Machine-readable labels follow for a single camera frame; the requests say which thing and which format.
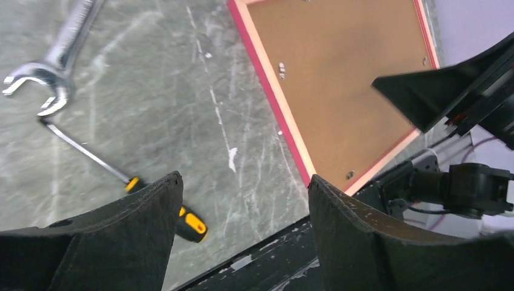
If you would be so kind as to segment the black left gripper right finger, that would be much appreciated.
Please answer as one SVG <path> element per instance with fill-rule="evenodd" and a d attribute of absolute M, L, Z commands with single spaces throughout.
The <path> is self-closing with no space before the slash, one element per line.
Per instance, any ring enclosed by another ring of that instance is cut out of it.
<path fill-rule="evenodd" d="M 471 239 L 392 218 L 313 175 L 310 221 L 326 290 L 512 290 L 513 233 Z"/>

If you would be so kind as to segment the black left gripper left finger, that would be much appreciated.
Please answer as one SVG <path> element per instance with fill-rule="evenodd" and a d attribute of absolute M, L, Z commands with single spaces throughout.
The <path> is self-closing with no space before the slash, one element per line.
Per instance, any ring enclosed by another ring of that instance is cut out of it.
<path fill-rule="evenodd" d="M 1 232 L 1 289 L 161 290 L 182 194 L 175 171 L 47 227 Z"/>

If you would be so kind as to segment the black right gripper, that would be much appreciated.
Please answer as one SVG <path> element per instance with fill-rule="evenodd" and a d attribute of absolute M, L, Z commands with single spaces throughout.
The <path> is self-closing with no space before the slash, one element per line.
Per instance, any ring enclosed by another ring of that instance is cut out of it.
<path fill-rule="evenodd" d="M 428 132 L 444 117 L 449 136 L 480 126 L 513 150 L 513 81 L 483 95 L 513 65 L 513 35 L 458 64 L 436 70 L 377 77 L 372 87 L 418 130 Z"/>

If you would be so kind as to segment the yellow black screwdriver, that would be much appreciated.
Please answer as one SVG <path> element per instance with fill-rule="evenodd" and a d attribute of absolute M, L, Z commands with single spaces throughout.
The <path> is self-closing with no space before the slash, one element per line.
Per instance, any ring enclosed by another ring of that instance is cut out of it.
<path fill-rule="evenodd" d="M 73 140 L 62 130 L 57 128 L 57 126 L 49 119 L 40 118 L 38 121 L 68 145 L 72 146 L 83 155 L 100 165 L 102 168 L 106 169 L 119 180 L 121 180 L 124 183 L 124 191 L 126 194 L 130 195 L 136 193 L 137 191 L 142 190 L 149 185 L 149 183 L 145 182 L 139 176 L 127 176 L 116 167 L 108 164 L 93 152 L 86 149 L 83 145 Z M 207 227 L 207 224 L 194 210 L 186 205 L 181 206 L 176 231 L 178 236 L 190 242 L 200 243 L 207 237 L 208 230 L 209 228 Z"/>

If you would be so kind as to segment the pink wooden photo frame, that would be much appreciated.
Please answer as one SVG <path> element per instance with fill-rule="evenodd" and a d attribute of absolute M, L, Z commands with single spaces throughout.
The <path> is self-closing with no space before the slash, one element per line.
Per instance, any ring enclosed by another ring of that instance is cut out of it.
<path fill-rule="evenodd" d="M 305 183 L 318 174 L 353 195 L 418 136 L 371 84 L 381 75 L 438 67 L 421 1 L 228 7 Z"/>

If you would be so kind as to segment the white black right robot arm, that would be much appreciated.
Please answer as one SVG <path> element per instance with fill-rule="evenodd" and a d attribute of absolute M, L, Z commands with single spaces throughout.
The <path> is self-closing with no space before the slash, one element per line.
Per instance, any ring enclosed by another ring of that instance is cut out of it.
<path fill-rule="evenodd" d="M 513 148 L 513 35 L 484 52 L 441 69 L 380 76 L 372 82 L 418 130 L 438 122 L 463 136 L 476 126 Z M 513 173 L 484 164 L 461 163 L 447 172 L 411 168 L 387 185 L 385 202 L 403 200 L 442 205 L 442 212 L 471 219 L 513 210 L 507 189 Z"/>

